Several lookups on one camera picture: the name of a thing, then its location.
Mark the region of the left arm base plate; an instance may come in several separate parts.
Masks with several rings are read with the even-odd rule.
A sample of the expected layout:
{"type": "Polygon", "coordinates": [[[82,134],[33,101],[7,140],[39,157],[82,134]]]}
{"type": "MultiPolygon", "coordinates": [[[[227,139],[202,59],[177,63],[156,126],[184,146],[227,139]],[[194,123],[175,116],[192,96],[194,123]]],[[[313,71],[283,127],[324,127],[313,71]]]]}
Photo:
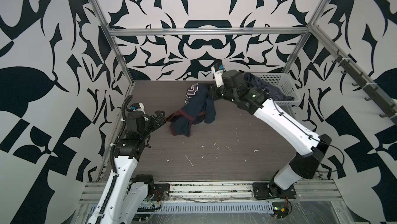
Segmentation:
{"type": "Polygon", "coordinates": [[[168,183],[156,183],[154,184],[153,194],[150,199],[152,201],[162,201],[169,197],[170,195],[170,184],[168,183]]]}

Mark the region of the navy tank top red trim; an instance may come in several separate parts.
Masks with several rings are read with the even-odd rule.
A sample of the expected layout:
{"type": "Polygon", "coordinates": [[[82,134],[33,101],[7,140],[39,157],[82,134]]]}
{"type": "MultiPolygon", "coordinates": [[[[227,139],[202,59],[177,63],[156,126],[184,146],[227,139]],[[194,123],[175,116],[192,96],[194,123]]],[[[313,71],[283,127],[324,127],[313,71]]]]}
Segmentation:
{"type": "Polygon", "coordinates": [[[193,125],[215,121],[216,109],[210,88],[210,84],[196,83],[187,89],[184,106],[166,119],[173,136],[190,137],[193,125]]]}

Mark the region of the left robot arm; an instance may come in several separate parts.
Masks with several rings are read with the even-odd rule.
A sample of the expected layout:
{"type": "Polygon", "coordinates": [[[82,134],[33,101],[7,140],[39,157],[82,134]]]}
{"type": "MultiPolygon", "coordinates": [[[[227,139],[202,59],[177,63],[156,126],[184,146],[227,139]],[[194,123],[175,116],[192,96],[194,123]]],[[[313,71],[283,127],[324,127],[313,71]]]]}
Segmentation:
{"type": "Polygon", "coordinates": [[[164,111],[153,115],[135,109],[123,114],[122,127],[110,148],[111,173],[89,224],[129,224],[144,199],[152,196],[154,180],[151,175],[133,173],[148,146],[151,133],[166,123],[164,111]]]}

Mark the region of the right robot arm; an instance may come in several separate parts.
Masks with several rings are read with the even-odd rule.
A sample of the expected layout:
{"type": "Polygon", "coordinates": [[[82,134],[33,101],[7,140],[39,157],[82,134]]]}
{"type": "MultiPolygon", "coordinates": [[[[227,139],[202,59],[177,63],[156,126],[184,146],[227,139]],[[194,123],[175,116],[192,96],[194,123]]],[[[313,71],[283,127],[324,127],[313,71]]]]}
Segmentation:
{"type": "Polygon", "coordinates": [[[278,190],[287,190],[300,179],[312,179],[331,145],[328,135],[318,135],[284,112],[259,86],[247,81],[243,73],[212,66],[216,82],[213,94],[268,124],[296,151],[295,157],[272,179],[278,190]]]}

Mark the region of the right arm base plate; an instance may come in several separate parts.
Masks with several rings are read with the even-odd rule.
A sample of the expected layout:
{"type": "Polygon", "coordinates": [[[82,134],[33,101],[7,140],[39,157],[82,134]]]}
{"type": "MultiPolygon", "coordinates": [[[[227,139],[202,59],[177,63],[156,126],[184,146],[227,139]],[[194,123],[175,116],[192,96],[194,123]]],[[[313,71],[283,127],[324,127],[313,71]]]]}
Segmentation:
{"type": "Polygon", "coordinates": [[[255,182],[252,184],[253,196],[256,200],[270,200],[270,199],[295,199],[296,191],[294,185],[288,189],[282,189],[271,182],[255,182]]]}

